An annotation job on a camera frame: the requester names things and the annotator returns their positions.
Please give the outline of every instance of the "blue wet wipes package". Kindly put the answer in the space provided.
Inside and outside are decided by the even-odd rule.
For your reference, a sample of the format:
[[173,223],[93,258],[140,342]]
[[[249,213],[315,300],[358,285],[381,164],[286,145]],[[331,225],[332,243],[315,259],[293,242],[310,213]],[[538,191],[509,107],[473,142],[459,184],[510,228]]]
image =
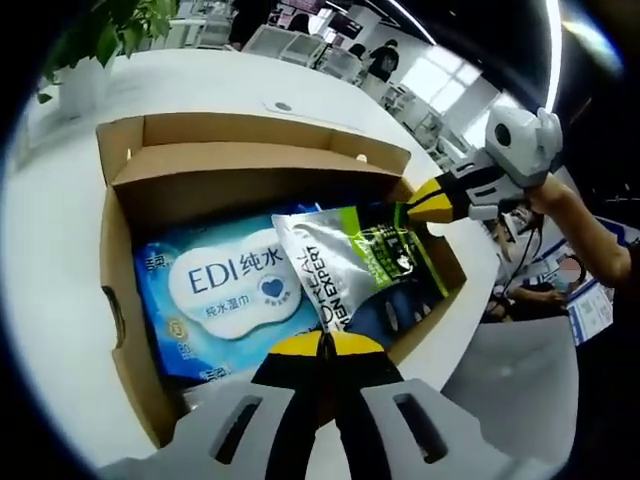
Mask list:
[[255,368],[318,325],[270,214],[179,228],[134,259],[168,375],[209,381]]

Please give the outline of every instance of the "monitor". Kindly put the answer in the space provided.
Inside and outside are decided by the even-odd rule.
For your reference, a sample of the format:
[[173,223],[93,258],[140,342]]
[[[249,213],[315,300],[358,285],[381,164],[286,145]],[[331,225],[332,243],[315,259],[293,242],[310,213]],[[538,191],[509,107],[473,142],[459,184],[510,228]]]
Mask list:
[[338,12],[336,12],[331,22],[329,22],[329,28],[334,29],[336,33],[344,35],[351,40],[355,39],[362,31],[362,25]]
[[317,15],[324,7],[325,0],[281,0],[281,2],[297,10]]

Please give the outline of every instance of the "white chair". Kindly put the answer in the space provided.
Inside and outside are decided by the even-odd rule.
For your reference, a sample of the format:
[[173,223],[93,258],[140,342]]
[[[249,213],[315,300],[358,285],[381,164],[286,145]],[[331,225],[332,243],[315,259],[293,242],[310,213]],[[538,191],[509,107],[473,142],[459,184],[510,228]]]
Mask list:
[[280,60],[295,63],[303,67],[310,67],[322,55],[325,41],[322,37],[312,37],[304,33],[298,33],[282,53]]
[[480,325],[442,393],[480,421],[491,445],[559,470],[578,408],[578,364],[567,318]]
[[361,68],[362,61],[358,57],[343,48],[333,47],[320,71],[351,83]]
[[262,25],[244,46],[242,52],[263,57],[280,58],[282,52],[297,36],[296,32]]
[[209,16],[196,39],[196,48],[220,50],[229,43],[230,33],[231,22],[226,16]]

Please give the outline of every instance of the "green label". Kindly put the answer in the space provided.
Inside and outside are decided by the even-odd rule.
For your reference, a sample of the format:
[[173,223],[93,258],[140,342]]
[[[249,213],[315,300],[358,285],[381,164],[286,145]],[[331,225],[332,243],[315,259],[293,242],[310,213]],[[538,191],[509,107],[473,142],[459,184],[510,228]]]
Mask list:
[[372,251],[375,240],[369,240],[360,228],[360,220],[356,207],[347,207],[340,210],[344,232],[349,237],[354,252],[367,266],[375,283],[376,289],[382,290],[392,284],[392,278],[387,274]]

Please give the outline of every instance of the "box flap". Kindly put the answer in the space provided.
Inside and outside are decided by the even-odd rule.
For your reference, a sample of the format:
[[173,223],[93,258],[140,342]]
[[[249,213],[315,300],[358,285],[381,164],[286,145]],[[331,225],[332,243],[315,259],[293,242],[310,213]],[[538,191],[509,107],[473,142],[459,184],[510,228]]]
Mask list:
[[142,148],[144,117],[132,117],[98,125],[98,149],[102,175],[109,185],[132,155]]
[[[225,113],[166,113],[124,118],[99,125],[97,135],[107,183],[114,180],[127,160],[142,147],[170,144],[258,143],[331,151],[351,158],[363,154],[369,166],[396,175],[402,175],[411,157],[407,150],[360,135],[290,120]],[[178,171],[186,171],[188,165],[183,164]]]
[[143,147],[120,170],[112,184],[123,185],[177,173],[274,168],[349,170],[390,175],[379,167],[339,153],[310,148],[265,143],[176,143]]
[[173,435],[176,413],[153,361],[131,262],[129,229],[111,188],[107,189],[102,217],[100,280],[116,323],[117,343],[112,354],[118,376],[153,443],[165,445]]

